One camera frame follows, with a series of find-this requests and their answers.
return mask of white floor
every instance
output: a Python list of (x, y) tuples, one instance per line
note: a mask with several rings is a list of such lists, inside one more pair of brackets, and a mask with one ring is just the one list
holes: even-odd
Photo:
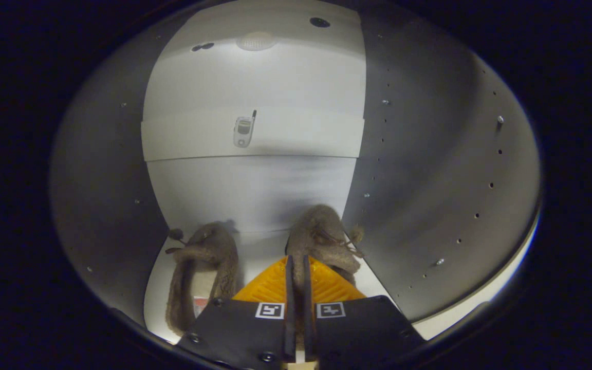
[[(289, 230), (273, 232), (244, 232), (232, 234), (239, 253), (239, 281), (240, 288), (249, 283), (266, 267), (284, 257), (285, 245), (289, 237)], [(145, 290), (144, 315), (147, 329), (162, 337), (163, 339), (176, 344), (179, 336), (173, 333), (166, 323), (166, 304), (169, 297), (172, 273), (175, 269), (175, 262), (172, 255), (167, 255), (164, 250), (167, 248), (179, 248), (181, 243), (172, 239), (166, 239), (164, 246), (155, 262), (155, 267), (150, 274)], [(359, 258), (360, 270), (355, 274), (356, 286), (360, 292), (367, 297), (374, 295), (386, 295), (390, 297), (383, 288), (378, 278), (374, 275), (369, 266)], [(196, 297), (209, 297), (209, 290), (214, 282), (216, 272), (198, 272), (193, 278), (193, 293)]]

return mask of metal panel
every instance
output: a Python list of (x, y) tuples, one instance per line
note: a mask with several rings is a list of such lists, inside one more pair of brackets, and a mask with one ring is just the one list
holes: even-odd
[(52, 213), (66, 255), (105, 305), (143, 326), (145, 286), (168, 231), (143, 161), (143, 98), (155, 61), (188, 16), (152, 26), (92, 73), (51, 159)]
[(343, 222), (365, 227), (365, 259), (414, 321), (512, 257), (537, 210), (540, 159), (489, 66), (424, 19), (377, 4), (359, 9), (365, 125)]

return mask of bolt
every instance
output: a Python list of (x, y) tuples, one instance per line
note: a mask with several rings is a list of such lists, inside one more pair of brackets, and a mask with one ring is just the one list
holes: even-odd
[(275, 360), (275, 355), (271, 352), (265, 352), (261, 354), (259, 358), (264, 362), (273, 362), (273, 360)]
[(200, 337), (198, 337), (198, 335), (197, 335), (197, 334), (195, 334), (195, 333), (191, 333), (191, 334), (189, 334), (189, 339), (190, 339), (190, 340), (191, 340), (191, 342), (193, 342), (193, 343), (196, 343), (196, 344), (197, 344), (197, 343), (200, 343)]

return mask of hole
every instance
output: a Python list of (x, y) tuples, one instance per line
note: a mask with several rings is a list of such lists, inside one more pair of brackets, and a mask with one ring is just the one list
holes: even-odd
[(310, 18), (310, 24), (312, 24), (314, 27), (319, 27), (319, 28), (328, 28), (330, 27), (330, 23), (328, 21), (326, 21), (325, 19), (322, 18)]

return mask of plush toy tail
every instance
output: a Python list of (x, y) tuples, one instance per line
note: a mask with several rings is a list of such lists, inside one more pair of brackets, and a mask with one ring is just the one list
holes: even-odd
[(364, 237), (364, 229), (360, 225), (355, 225), (353, 227), (353, 229), (350, 231), (350, 234), (348, 235), (348, 238), (350, 239), (350, 241), (344, 243), (344, 246), (346, 246), (346, 248), (348, 248), (348, 250), (358, 258), (364, 258), (364, 253), (362, 253), (361, 251), (359, 251), (355, 248), (352, 248), (350, 245), (351, 244), (356, 245), (357, 243), (362, 241), (363, 237)]
[(187, 260), (178, 262), (171, 280), (171, 290), (166, 308), (166, 322), (177, 335), (184, 335), (195, 323), (193, 298), (191, 297), (191, 281), (195, 273), (195, 262)]

